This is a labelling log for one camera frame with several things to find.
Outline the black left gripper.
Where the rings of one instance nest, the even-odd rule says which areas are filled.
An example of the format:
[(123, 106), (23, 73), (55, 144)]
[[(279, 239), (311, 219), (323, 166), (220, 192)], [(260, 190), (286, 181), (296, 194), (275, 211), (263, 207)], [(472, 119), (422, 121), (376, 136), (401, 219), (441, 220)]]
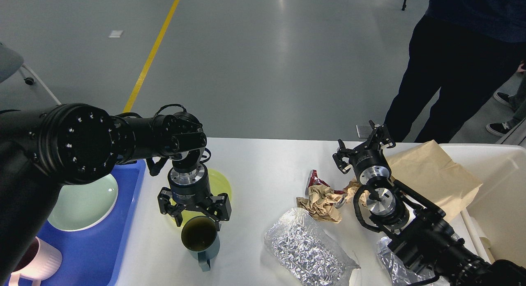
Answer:
[(221, 222), (231, 219), (231, 199), (229, 194), (221, 193), (212, 195), (209, 184), (208, 168), (203, 164), (184, 173), (182, 170), (172, 167), (168, 174), (170, 188), (162, 187), (158, 196), (160, 213), (169, 215), (181, 227), (182, 211), (187, 207), (198, 207), (203, 215), (214, 222), (217, 231), (221, 230)]

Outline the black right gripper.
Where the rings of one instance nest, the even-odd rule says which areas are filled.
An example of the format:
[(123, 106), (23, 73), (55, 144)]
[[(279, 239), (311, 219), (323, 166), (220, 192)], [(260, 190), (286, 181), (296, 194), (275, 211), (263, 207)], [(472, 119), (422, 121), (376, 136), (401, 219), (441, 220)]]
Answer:
[(387, 125), (376, 124), (369, 120), (372, 129), (368, 136), (368, 146), (359, 144), (354, 149), (348, 149), (343, 140), (338, 139), (338, 148), (332, 158), (340, 172), (347, 174), (351, 168), (355, 177), (362, 185), (371, 180), (387, 180), (391, 177), (391, 168), (383, 154), (383, 149), (396, 147)]

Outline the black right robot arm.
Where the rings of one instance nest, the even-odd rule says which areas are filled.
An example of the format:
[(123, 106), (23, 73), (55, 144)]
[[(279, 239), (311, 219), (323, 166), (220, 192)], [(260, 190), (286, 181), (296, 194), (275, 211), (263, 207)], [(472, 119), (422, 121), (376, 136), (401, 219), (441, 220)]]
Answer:
[(429, 269), (434, 277), (417, 282), (428, 285), (444, 278), (451, 286), (524, 286), (526, 271), (509, 260), (489, 263), (473, 254), (464, 239), (453, 239), (445, 211), (408, 187), (391, 179), (383, 149), (394, 148), (387, 125), (369, 121), (367, 140), (349, 149), (338, 140), (332, 155), (337, 168), (354, 171), (358, 190), (353, 196), (355, 217), (361, 226), (391, 239), (389, 249), (404, 267), (415, 273)]

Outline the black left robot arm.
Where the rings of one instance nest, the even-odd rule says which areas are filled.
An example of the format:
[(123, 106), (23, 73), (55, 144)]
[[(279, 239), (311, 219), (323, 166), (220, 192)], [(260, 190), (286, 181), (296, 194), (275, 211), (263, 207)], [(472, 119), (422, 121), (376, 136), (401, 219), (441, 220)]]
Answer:
[(217, 229), (231, 218), (228, 194), (214, 196), (209, 186), (203, 126), (184, 107), (143, 118), (71, 103), (3, 110), (0, 125), (2, 283), (49, 217), (61, 188), (92, 183), (116, 165), (146, 160), (154, 177), (171, 161), (169, 187), (162, 188), (158, 202), (177, 226), (184, 210), (202, 213)]

